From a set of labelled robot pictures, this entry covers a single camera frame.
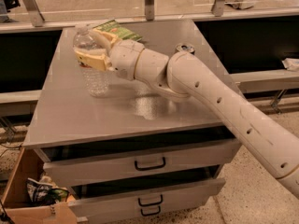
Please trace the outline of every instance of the wire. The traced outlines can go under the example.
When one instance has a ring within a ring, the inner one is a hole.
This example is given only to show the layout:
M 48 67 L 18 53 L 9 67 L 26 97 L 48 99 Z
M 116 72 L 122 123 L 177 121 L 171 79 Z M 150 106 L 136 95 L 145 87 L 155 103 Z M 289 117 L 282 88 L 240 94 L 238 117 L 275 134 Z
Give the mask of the wire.
M 15 147 L 10 147 L 10 146 L 6 146 L 4 144 L 0 144 L 0 146 L 4 147 L 4 148 L 8 148 L 8 149 L 14 149 L 14 148 L 20 148 L 22 146 L 22 143 L 18 146 L 15 146 Z
M 2 154 L 0 154 L 0 158 L 1 158 L 7 151 L 19 151 L 19 149 L 16 148 L 16 149 L 7 149 L 7 150 L 4 150 L 4 151 L 2 152 Z
M 6 147 L 6 146 L 4 146 L 3 144 L 0 144 L 2 147 L 5 147 L 5 148 L 7 148 L 6 150 L 4 150 L 1 154 L 0 154 L 0 158 L 6 153 L 6 152 L 8 152 L 8 151 L 19 151 L 20 150 L 20 148 L 21 148 L 21 145 L 22 145 L 22 143 L 20 144 L 20 145 L 18 145 L 18 146 L 15 146 L 15 147 Z

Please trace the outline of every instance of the metal frame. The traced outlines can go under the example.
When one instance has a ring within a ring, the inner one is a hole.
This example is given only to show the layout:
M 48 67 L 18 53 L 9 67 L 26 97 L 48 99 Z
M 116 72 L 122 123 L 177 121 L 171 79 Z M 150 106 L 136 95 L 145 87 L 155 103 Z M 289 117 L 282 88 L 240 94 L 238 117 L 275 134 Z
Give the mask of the metal frame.
M 281 90 L 278 91 L 277 94 L 275 95 L 274 99 L 271 102 L 271 107 L 275 110 L 275 112 L 277 112 L 278 114 L 281 114 L 281 110 L 278 108 L 278 104 L 281 101 L 283 95 L 286 94 L 288 90 Z
M 145 2 L 145 15 L 147 21 L 155 19 L 155 0 L 144 0 Z
M 225 0 L 215 0 L 214 5 L 212 7 L 212 13 L 216 16 L 222 16 L 224 13 L 224 5 L 225 5 Z
M 34 27 L 42 26 L 45 19 L 40 13 L 36 0 L 22 0 L 28 11 L 30 21 Z
M 233 11 L 224 13 L 220 17 L 215 17 L 212 13 L 202 14 L 186 14 L 186 15 L 167 15 L 155 16 L 156 21 L 169 21 L 169 20 L 193 20 L 193 21 L 225 21 L 225 20 L 240 20 L 240 19 L 255 19 L 255 18 L 271 18 L 271 17 L 287 17 L 298 16 L 299 9 L 297 7 L 291 8 L 278 8 L 269 10 L 247 10 L 246 12 Z M 119 18 L 116 19 L 119 23 L 136 23 L 147 21 L 145 18 Z M 34 27 L 32 23 L 14 22 L 3 23 L 0 26 L 0 34 L 12 33 L 26 33 L 26 32 L 45 32 L 63 30 L 66 27 L 74 27 L 78 24 L 92 24 L 103 23 L 107 20 L 84 20 L 84 21 L 46 21 L 42 26 Z

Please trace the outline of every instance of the screw hole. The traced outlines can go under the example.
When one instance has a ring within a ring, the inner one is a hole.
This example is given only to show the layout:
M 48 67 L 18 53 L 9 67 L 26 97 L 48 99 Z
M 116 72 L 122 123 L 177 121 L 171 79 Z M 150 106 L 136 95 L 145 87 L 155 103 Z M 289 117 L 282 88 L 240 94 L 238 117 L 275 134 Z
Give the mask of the screw hole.
M 252 128 L 247 130 L 247 134 L 250 134 L 252 132 Z
M 284 163 L 282 163 L 282 164 L 280 165 L 280 168 L 285 168 L 287 165 L 288 165 L 288 163 L 287 163 L 287 162 L 284 162 Z

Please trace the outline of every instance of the cabinet top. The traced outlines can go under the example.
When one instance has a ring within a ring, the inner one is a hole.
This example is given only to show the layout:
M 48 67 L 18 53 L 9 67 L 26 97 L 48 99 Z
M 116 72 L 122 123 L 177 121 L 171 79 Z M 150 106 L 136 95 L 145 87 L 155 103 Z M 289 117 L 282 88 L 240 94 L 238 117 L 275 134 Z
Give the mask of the cabinet top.
M 175 53 L 178 43 L 193 44 L 195 55 L 239 92 L 193 21 L 152 21 L 123 26 L 142 35 L 141 42 L 148 49 L 168 56 Z M 155 94 L 141 82 L 122 80 L 113 74 L 108 75 L 106 97 L 91 97 L 73 53 L 74 35 L 74 28 L 63 30 L 25 147 L 57 147 L 221 125 L 214 114 L 193 98 L 177 104 Z

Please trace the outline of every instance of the white robotic arm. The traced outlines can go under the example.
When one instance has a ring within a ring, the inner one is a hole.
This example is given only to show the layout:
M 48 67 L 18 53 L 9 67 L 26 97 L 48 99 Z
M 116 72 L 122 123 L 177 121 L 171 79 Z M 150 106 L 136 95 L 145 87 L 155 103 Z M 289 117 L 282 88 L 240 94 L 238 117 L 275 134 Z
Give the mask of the white robotic arm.
M 110 52 L 118 77 L 139 80 L 163 97 L 193 96 L 213 111 L 262 166 L 299 199 L 299 139 L 227 87 L 198 58 L 179 52 L 170 59 L 123 40 Z

